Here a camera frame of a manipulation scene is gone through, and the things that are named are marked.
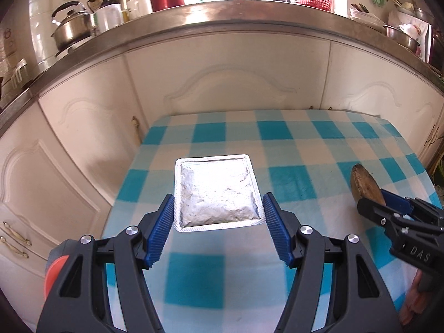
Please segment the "person right hand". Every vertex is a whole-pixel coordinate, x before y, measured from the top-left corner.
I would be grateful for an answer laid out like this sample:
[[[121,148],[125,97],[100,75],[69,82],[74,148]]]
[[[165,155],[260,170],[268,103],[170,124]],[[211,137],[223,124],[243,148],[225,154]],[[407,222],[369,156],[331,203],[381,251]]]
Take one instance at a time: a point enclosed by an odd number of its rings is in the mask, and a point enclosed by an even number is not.
[[[411,323],[415,314],[422,314],[429,305],[431,299],[435,296],[434,292],[420,290],[420,284],[422,282],[425,282],[423,272],[417,270],[412,285],[406,293],[404,303],[399,312],[400,323],[402,326],[407,326]]]

